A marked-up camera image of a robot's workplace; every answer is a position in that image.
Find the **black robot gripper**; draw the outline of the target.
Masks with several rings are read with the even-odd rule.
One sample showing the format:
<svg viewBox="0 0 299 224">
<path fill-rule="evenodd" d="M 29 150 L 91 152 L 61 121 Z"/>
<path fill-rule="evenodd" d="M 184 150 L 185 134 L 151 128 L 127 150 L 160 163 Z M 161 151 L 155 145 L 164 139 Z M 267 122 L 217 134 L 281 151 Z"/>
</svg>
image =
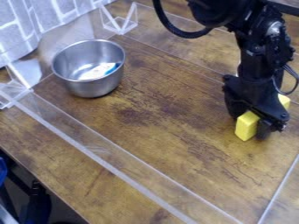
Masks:
<svg viewBox="0 0 299 224">
<path fill-rule="evenodd" d="M 290 114 L 279 101 L 283 69 L 267 69 L 237 66 L 237 76 L 223 76 L 224 102 L 228 114 L 237 119 L 248 110 L 261 119 L 256 123 L 256 139 L 265 140 L 275 131 L 281 132 L 290 120 Z"/>
</svg>

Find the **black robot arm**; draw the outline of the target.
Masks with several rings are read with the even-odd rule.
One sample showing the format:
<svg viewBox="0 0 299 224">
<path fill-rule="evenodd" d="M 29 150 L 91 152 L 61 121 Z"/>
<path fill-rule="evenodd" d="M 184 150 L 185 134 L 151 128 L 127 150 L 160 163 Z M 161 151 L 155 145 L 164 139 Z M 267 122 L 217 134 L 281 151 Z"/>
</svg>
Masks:
<svg viewBox="0 0 299 224">
<path fill-rule="evenodd" d="M 279 9 L 267 0 L 187 0 L 196 21 L 208 28 L 224 26 L 235 33 L 240 50 L 236 75 L 224 75 L 223 92 L 228 113 L 259 116 L 256 138 L 283 131 L 290 114 L 279 101 L 284 74 L 299 85 L 299 74 L 288 66 L 295 49 Z"/>
</svg>

